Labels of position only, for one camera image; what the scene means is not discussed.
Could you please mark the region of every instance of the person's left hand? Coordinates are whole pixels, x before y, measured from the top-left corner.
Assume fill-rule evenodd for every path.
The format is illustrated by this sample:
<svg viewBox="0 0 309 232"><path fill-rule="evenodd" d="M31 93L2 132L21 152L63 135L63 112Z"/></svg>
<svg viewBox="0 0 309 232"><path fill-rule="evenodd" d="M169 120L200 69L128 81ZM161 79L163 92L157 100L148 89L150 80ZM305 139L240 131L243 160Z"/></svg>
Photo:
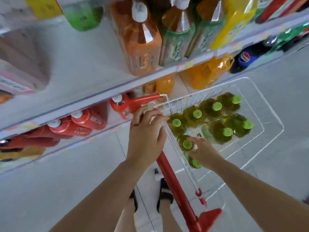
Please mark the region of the person's left hand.
<svg viewBox="0 0 309 232"><path fill-rule="evenodd" d="M127 161L136 164L138 167L146 170L153 162L157 160L163 150L166 133L162 126L157 136L159 125L167 121L169 117L163 116L158 110L147 110L143 106L134 113L130 125L129 147Z"/></svg>

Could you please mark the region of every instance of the bottle cap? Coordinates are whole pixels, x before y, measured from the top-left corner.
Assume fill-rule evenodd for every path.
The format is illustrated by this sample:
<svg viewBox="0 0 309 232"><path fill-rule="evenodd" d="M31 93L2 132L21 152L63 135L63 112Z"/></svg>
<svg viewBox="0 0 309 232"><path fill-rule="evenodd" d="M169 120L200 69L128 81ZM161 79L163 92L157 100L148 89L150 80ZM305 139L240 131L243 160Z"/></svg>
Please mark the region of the bottle cap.
<svg viewBox="0 0 309 232"><path fill-rule="evenodd" d="M214 111L219 111L222 108L222 104L220 102L215 102L212 108Z"/></svg>
<svg viewBox="0 0 309 232"><path fill-rule="evenodd" d="M192 160L192 165L196 168L201 168L202 165L197 160Z"/></svg>
<svg viewBox="0 0 309 232"><path fill-rule="evenodd" d="M57 128L61 125L61 121L59 119L47 122L47 125L52 128Z"/></svg>
<svg viewBox="0 0 309 232"><path fill-rule="evenodd" d="M223 135L226 136L226 137L232 136L233 130L231 128L224 128L223 129Z"/></svg>
<svg viewBox="0 0 309 232"><path fill-rule="evenodd" d="M132 5L132 18L139 23L146 21L147 19L147 6L142 2L133 2Z"/></svg>
<svg viewBox="0 0 309 232"><path fill-rule="evenodd" d="M122 101L122 95L121 94L115 95L114 97L112 97L112 100L115 103L119 103Z"/></svg>
<svg viewBox="0 0 309 232"><path fill-rule="evenodd" d="M181 125L181 122L179 119L174 119L173 122L172 122L172 125L174 127L179 127Z"/></svg>
<svg viewBox="0 0 309 232"><path fill-rule="evenodd" d="M232 97L232 103L234 103L234 104L239 104L239 103L241 103L241 97L240 97L239 95L234 95L234 96Z"/></svg>
<svg viewBox="0 0 309 232"><path fill-rule="evenodd" d="M82 117L82 115L83 115L82 111L76 111L71 114L72 117L77 118L77 119Z"/></svg>
<svg viewBox="0 0 309 232"><path fill-rule="evenodd" d="M243 128L244 129L252 129L254 124L250 120L246 120L243 122Z"/></svg>
<svg viewBox="0 0 309 232"><path fill-rule="evenodd" d="M200 118L201 116L202 116L202 112L201 112L200 110L195 110L195 111L193 112L193 117L194 117L194 118L198 119L198 118Z"/></svg>
<svg viewBox="0 0 309 232"><path fill-rule="evenodd" d="M175 6L178 9L185 10L189 6L190 0L175 0Z"/></svg>
<svg viewBox="0 0 309 232"><path fill-rule="evenodd" d="M186 149L190 149L192 147L192 142L188 140L184 140L182 143L183 147Z"/></svg>

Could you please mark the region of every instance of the person's right hand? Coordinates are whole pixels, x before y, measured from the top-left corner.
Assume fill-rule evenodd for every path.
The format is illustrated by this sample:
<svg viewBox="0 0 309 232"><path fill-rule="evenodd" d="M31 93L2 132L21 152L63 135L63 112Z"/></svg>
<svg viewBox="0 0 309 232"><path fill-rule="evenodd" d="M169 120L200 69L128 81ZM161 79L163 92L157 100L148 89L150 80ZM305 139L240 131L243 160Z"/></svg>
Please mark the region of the person's right hand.
<svg viewBox="0 0 309 232"><path fill-rule="evenodd" d="M189 155L197 160L203 167L213 170L225 159L205 138L189 137L187 140L197 145L197 150L189 152Z"/></svg>

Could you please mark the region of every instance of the green soda bottle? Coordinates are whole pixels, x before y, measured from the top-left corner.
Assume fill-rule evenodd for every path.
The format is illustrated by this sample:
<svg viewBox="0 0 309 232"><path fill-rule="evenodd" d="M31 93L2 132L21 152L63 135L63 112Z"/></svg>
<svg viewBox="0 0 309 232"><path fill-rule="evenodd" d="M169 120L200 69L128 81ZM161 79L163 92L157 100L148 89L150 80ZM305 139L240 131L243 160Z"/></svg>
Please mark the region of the green soda bottle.
<svg viewBox="0 0 309 232"><path fill-rule="evenodd" d="M99 25L103 9L95 1L83 1L65 6L63 14L77 31L88 31Z"/></svg>
<svg viewBox="0 0 309 232"><path fill-rule="evenodd" d="M247 118L237 113L224 118L223 123L226 127L233 129L235 136L239 138L249 134L251 129L254 127L252 121L247 120Z"/></svg>
<svg viewBox="0 0 309 232"><path fill-rule="evenodd" d="M226 92L218 96L217 101L222 104L224 112L228 115L233 114L240 109L241 97L239 95Z"/></svg>
<svg viewBox="0 0 309 232"><path fill-rule="evenodd" d="M196 106L188 107L183 111L182 115L189 127L197 128L205 124L205 117L202 111Z"/></svg>
<svg viewBox="0 0 309 232"><path fill-rule="evenodd" d="M189 135L180 135L178 136L177 138L177 141L178 141L178 144L179 144L179 147L182 151L191 151L193 149L193 143L189 140L187 140L187 138L190 137Z"/></svg>
<svg viewBox="0 0 309 232"><path fill-rule="evenodd" d="M199 105L199 108L203 112L206 118L210 121L217 120L222 117L222 104L217 102L213 98L209 98L205 101L202 101Z"/></svg>
<svg viewBox="0 0 309 232"><path fill-rule="evenodd" d="M180 113L171 115L167 124L175 137L184 134L187 129L186 120Z"/></svg>
<svg viewBox="0 0 309 232"><path fill-rule="evenodd" d="M188 152L184 152L183 154L186 157L191 168L200 169L202 167L202 165L199 164L197 160L194 160L191 156L189 156Z"/></svg>
<svg viewBox="0 0 309 232"><path fill-rule="evenodd" d="M196 31L186 57L209 50L213 40L225 24L224 0L203 0L196 7Z"/></svg>
<svg viewBox="0 0 309 232"><path fill-rule="evenodd" d="M175 5L162 16L160 66L166 66L184 58L195 32L193 14L188 10L189 2L190 0L175 0Z"/></svg>
<svg viewBox="0 0 309 232"><path fill-rule="evenodd" d="M215 121L204 125L202 133L206 140L223 145L232 140L233 130L227 128L221 121Z"/></svg>

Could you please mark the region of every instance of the black sandal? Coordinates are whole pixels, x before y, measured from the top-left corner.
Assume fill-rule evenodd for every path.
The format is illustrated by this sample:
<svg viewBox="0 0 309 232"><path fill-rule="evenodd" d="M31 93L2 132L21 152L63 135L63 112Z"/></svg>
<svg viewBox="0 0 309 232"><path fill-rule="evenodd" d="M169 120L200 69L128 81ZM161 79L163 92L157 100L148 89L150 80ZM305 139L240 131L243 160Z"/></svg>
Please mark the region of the black sandal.
<svg viewBox="0 0 309 232"><path fill-rule="evenodd" d="M161 182L160 182L160 195L159 195L159 199L158 199L158 203L157 203L158 213L160 213L159 207L160 207L160 200L161 199L169 199L171 201L171 204L174 201L174 197L172 195L172 192L171 192L170 188L168 187L168 183L166 182L166 180L164 178L162 178Z"/></svg>
<svg viewBox="0 0 309 232"><path fill-rule="evenodd" d="M132 191L129 199L134 199L134 206L135 206L135 211L134 212L136 212L137 208L138 208L138 204L137 204L137 200L136 200L136 196L135 196L135 190Z"/></svg>

